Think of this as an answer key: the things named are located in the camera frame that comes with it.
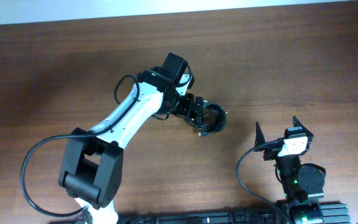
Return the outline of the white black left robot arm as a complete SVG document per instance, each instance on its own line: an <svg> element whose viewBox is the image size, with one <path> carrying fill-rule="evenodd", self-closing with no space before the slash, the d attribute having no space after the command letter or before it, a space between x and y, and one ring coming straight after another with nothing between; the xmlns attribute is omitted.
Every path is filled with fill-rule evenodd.
<svg viewBox="0 0 358 224"><path fill-rule="evenodd" d="M157 67L138 74L125 100L89 131L76 128L68 138L58 183L81 207L84 223L117 223L113 198L122 180L124 150L153 115L195 120L203 99L187 90L190 67Z"/></svg>

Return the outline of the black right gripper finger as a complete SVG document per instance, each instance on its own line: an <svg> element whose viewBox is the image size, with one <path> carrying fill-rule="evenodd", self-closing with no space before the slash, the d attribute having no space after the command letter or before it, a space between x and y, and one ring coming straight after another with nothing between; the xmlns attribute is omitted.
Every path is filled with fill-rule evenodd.
<svg viewBox="0 0 358 224"><path fill-rule="evenodd" d="M297 130L301 131L302 133L305 133L308 139L313 139L313 133L308 130L296 116L293 116L292 120L293 125Z"/></svg>
<svg viewBox="0 0 358 224"><path fill-rule="evenodd" d="M256 135L255 135L254 151L255 152L263 151L264 149L262 148L262 146L265 144L265 138L258 121L255 124L255 133Z"/></svg>

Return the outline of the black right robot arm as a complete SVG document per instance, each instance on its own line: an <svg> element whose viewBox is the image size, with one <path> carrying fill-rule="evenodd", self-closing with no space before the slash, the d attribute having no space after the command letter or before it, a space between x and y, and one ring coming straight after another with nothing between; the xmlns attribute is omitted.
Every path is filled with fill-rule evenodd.
<svg viewBox="0 0 358 224"><path fill-rule="evenodd" d="M324 223L319 199L324 197L326 169L302 163L300 157L310 149L313 133L293 117L293 127L284 137L267 142L260 127L255 125L256 151L264 153L265 161L275 161L275 173L283 187L285 200L278 202L281 211L293 223Z"/></svg>

